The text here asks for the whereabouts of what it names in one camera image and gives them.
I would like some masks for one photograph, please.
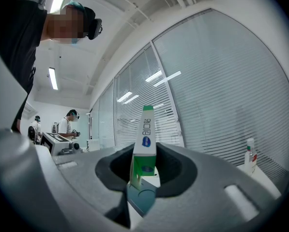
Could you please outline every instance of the vr headset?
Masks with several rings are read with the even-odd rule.
[[[96,14],[95,12],[88,8],[88,7],[83,7],[82,4],[79,2],[75,2],[73,0],[70,1],[67,5],[72,5],[76,7],[78,10],[83,12],[84,14],[84,37],[88,36],[90,40],[95,39],[99,34],[102,32],[102,20],[99,18],[95,18]]]
[[[102,32],[102,20],[99,18],[95,19],[96,15],[92,9],[84,7],[84,10],[84,25],[88,25],[88,30],[85,30],[84,27],[84,32],[88,31],[88,38],[93,40]]]

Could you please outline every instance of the blue object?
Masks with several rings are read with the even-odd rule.
[[[150,141],[149,137],[143,137],[142,145],[145,146],[145,147],[150,147],[151,146],[151,141]]]
[[[140,216],[145,216],[154,204],[156,189],[156,186],[144,179],[141,180],[140,190],[127,185],[127,200]]]

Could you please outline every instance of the white bottle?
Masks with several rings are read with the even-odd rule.
[[[247,140],[247,147],[250,147],[251,155],[252,155],[252,162],[251,162],[251,174],[256,169],[256,161],[257,161],[257,153],[254,146],[254,138],[249,138]]]
[[[251,152],[249,139],[247,140],[247,150],[246,150],[246,153],[244,155],[244,171],[247,175],[252,174],[252,157],[253,157],[252,152]]]

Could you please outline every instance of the bottle cap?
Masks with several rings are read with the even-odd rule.
[[[254,148],[254,138],[247,139],[247,146]]]

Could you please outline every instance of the blue label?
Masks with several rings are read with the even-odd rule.
[[[150,145],[151,145],[150,139],[148,137],[144,137],[142,140],[142,145],[145,147],[150,147]]]
[[[153,168],[149,166],[143,166],[141,169],[143,172],[153,172]]]

